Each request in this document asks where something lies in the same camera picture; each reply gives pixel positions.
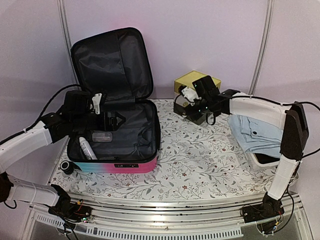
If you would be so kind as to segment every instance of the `metal pole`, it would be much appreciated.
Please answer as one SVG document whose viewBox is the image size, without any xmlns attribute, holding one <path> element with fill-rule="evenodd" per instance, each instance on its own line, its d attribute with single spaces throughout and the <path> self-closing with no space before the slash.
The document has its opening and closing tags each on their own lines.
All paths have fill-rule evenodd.
<svg viewBox="0 0 320 240">
<path fill-rule="evenodd" d="M 254 74 L 253 74 L 253 78 L 252 78 L 250 89 L 249 89 L 250 95 L 253 95 L 255 93 L 255 90 L 258 84 L 258 79 L 260 76 L 260 72 L 261 72 L 261 68 L 262 68 L 262 64 L 263 64 L 263 60 L 264 60 L 265 52 L 267 48 L 267 42 L 268 42 L 268 37 L 270 33 L 270 28 L 271 28 L 273 11 L 274 11 L 274 0 L 268 0 L 267 10 L 265 14 L 264 30 L 263 30 L 258 60 L 255 65 Z"/>
<path fill-rule="evenodd" d="M 58 6 L 58 11 L 59 11 L 59 17 L 60 17 L 60 23 L 61 23 L 61 30 L 64 38 L 64 44 L 67 50 L 67 55 L 69 58 L 69 62 L 72 67 L 72 72 L 74 76 L 74 82 L 77 82 L 77 75 L 74 69 L 74 66 L 72 64 L 72 59 L 71 59 L 71 53 L 70 49 L 72 47 L 71 44 L 71 38 L 70 38 L 70 33 L 69 33 L 69 26 L 68 26 L 68 21 L 67 21 L 67 13 L 66 13 L 66 6 L 65 6 L 65 0 L 57 0 L 57 6 Z"/>
</svg>

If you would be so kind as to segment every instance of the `white bottle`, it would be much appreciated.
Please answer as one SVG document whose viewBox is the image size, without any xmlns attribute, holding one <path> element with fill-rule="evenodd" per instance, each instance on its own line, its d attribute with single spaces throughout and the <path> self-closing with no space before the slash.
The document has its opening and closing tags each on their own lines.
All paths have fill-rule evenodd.
<svg viewBox="0 0 320 240">
<path fill-rule="evenodd" d="M 97 157 L 92 150 L 89 142 L 84 137 L 79 137 L 80 147 L 88 160 L 97 160 Z"/>
</svg>

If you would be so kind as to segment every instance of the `floral tablecloth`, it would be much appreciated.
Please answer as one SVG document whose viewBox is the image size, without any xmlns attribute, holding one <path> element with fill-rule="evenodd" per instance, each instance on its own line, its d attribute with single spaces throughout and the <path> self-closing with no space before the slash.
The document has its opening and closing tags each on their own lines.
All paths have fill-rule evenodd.
<svg viewBox="0 0 320 240">
<path fill-rule="evenodd" d="M 153 100 L 161 125 L 157 167 L 147 174 L 75 171 L 58 167 L 51 183 L 89 196 L 149 201 L 223 199 L 268 189 L 274 169 L 252 171 L 222 114 L 216 124 L 198 126 L 173 112 L 173 100 Z M 64 151 L 60 161 L 68 160 Z"/>
</svg>

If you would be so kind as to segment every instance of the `folded clothes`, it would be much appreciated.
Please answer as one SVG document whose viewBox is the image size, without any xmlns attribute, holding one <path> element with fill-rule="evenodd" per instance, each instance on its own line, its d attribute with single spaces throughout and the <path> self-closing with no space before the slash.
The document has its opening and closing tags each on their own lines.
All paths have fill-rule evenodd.
<svg viewBox="0 0 320 240">
<path fill-rule="evenodd" d="M 228 123 L 245 153 L 280 158 L 283 130 L 267 122 L 242 115 L 231 115 Z"/>
</svg>

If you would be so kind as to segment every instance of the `open suitcase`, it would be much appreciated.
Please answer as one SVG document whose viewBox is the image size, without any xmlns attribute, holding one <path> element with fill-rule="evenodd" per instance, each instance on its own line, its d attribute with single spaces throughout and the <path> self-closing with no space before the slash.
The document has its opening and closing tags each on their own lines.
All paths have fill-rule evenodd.
<svg viewBox="0 0 320 240">
<path fill-rule="evenodd" d="M 145 43 L 135 28 L 95 35 L 75 43 L 71 57 L 79 84 L 102 93 L 102 122 L 96 131 L 112 134 L 110 142 L 93 141 L 95 130 L 70 137 L 67 155 L 83 172 L 147 173 L 157 165 L 160 123 L 148 98 L 153 78 Z M 84 137 L 97 160 L 88 160 L 79 142 Z"/>
</svg>

